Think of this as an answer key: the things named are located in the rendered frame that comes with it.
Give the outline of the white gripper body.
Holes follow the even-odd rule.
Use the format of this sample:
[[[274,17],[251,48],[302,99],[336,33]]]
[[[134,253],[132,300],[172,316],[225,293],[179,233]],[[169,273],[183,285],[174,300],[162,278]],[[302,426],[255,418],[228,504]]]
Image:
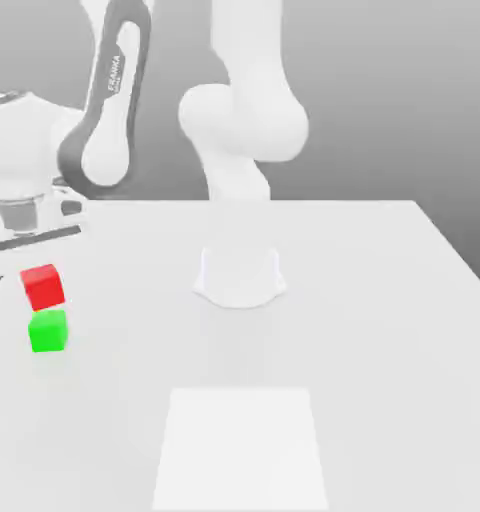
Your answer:
[[[73,224],[41,234],[0,240],[0,276],[58,263],[82,233],[83,227]]]

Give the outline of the small red cube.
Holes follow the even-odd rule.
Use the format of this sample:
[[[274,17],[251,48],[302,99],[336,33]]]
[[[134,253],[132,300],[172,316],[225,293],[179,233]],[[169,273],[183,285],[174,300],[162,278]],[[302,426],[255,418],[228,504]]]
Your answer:
[[[53,264],[22,270],[20,278],[34,312],[65,302],[62,281]]]

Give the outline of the small green cube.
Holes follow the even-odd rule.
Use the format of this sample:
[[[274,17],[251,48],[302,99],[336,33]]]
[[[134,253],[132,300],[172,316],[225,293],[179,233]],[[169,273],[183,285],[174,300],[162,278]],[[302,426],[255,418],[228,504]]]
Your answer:
[[[34,312],[28,334],[33,352],[62,351],[68,339],[66,312],[63,309]]]

